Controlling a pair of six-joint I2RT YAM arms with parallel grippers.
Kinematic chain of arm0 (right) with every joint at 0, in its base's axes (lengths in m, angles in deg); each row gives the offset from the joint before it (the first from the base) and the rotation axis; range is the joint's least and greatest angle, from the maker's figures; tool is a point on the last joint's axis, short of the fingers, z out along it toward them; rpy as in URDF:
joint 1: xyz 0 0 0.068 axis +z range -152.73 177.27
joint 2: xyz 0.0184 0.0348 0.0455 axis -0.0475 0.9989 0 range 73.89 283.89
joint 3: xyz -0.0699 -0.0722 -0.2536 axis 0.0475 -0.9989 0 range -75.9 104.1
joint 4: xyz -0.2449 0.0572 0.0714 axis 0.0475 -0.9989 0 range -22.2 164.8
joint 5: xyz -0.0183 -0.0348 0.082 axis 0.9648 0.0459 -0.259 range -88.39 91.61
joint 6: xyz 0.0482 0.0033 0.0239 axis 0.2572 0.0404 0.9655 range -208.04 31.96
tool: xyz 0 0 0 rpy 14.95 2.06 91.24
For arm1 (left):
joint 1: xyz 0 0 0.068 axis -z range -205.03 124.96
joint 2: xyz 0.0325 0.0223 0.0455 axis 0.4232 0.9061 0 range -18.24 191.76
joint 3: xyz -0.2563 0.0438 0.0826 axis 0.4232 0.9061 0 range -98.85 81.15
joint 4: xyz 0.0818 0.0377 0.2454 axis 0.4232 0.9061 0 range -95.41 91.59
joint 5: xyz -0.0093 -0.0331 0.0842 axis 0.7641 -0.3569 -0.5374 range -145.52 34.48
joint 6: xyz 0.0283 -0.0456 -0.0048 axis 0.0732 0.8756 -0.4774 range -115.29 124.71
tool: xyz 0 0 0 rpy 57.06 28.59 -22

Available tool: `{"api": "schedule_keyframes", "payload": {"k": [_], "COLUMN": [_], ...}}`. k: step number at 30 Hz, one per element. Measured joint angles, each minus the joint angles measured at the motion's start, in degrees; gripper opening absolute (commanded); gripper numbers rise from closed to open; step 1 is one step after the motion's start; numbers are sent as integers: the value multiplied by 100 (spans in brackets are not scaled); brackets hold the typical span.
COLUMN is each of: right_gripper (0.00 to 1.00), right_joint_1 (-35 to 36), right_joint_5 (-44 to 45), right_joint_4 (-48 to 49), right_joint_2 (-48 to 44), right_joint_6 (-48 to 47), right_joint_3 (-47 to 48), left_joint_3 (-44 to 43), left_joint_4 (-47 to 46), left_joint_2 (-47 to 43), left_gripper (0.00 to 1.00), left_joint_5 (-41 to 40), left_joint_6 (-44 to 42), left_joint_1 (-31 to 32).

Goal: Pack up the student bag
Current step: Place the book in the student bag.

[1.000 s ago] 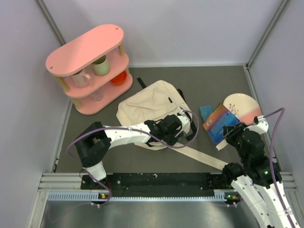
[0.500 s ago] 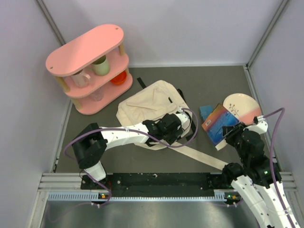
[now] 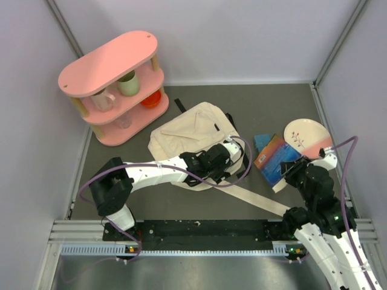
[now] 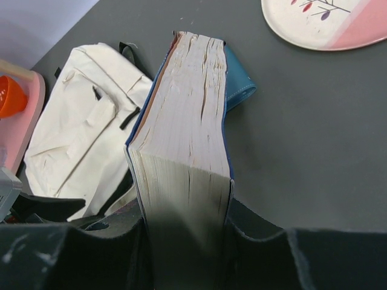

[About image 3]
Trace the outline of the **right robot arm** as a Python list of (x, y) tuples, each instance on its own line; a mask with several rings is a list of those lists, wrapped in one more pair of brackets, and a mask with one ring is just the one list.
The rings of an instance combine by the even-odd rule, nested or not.
[(334, 195), (328, 170), (302, 157), (282, 163), (281, 172), (305, 202), (304, 207), (285, 212), (283, 234), (303, 244), (331, 289), (381, 289), (363, 251), (355, 220)]

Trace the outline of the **blue orange book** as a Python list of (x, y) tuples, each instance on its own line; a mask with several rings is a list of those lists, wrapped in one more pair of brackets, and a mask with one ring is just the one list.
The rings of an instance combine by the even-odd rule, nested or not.
[(255, 166), (261, 171), (272, 190), (277, 193), (287, 185), (281, 176), (281, 162), (296, 161), (302, 154), (291, 147), (285, 140), (274, 134), (265, 148), (255, 159)]

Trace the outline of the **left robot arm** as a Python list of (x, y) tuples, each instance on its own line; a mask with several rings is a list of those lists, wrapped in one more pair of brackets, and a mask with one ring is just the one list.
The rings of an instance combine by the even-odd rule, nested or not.
[(215, 186), (229, 176), (227, 170), (243, 155), (234, 143), (218, 143), (198, 153), (184, 152), (163, 161), (124, 163), (113, 158), (93, 176), (89, 189), (99, 216), (106, 217), (123, 239), (137, 232), (135, 219), (126, 205), (129, 195), (153, 185), (176, 182), (188, 187)]

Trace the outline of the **cream canvas backpack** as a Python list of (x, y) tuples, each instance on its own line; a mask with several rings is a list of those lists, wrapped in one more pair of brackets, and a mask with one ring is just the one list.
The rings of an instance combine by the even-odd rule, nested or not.
[[(208, 151), (227, 137), (237, 135), (231, 118), (219, 107), (202, 102), (153, 130), (148, 149), (155, 160), (163, 161), (184, 152)], [(226, 181), (220, 185), (218, 190), (278, 216), (290, 208)]]

